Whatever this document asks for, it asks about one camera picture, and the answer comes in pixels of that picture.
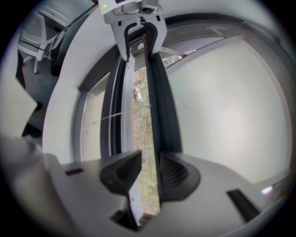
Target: gray floor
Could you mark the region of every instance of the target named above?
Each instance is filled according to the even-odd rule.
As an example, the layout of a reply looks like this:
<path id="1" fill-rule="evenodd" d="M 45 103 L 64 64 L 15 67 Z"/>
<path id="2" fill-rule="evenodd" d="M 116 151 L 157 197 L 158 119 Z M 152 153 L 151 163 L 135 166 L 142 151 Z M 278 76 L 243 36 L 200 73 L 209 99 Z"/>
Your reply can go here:
<path id="1" fill-rule="evenodd" d="M 43 103 L 43 108 L 32 114 L 29 123 L 42 131 L 46 109 L 58 77 L 51 74 L 50 60 L 47 58 L 38 63 L 37 74 L 33 73 L 33 68 L 34 59 L 29 59 L 23 65 L 26 91 L 35 101 Z M 26 136 L 26 139 L 42 145 L 42 137 L 33 139 L 31 136 Z"/>

